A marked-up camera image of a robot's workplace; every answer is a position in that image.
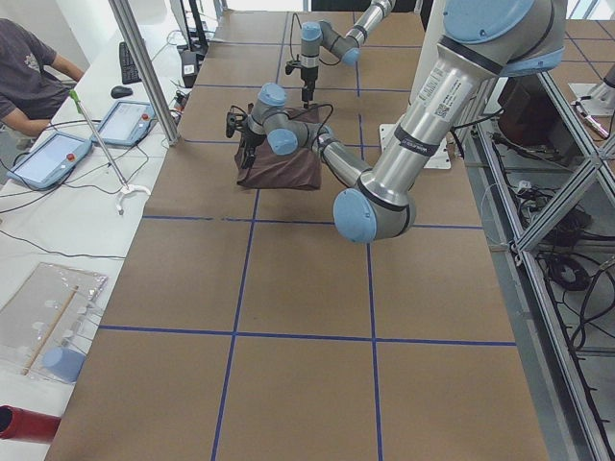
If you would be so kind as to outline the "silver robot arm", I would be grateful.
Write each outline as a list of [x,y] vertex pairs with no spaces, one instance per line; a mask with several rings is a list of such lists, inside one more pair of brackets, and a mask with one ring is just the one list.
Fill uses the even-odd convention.
[[347,65],[355,65],[360,56],[360,47],[393,12],[395,5],[395,0],[372,1],[345,36],[336,32],[326,20],[308,21],[301,26],[301,51],[294,60],[286,63],[284,72],[290,75],[295,68],[300,70],[305,109],[308,109],[313,101],[321,62],[320,50],[327,50]]
[[262,143],[278,156],[310,149],[346,186],[333,203],[338,232],[358,243],[397,237],[416,216],[410,188],[479,86],[557,67],[565,16],[563,1],[446,2],[436,19],[443,35],[435,64],[374,166],[351,154],[325,123],[293,119],[284,89],[273,83],[261,87],[250,112],[228,113],[226,135],[241,134],[248,158]]

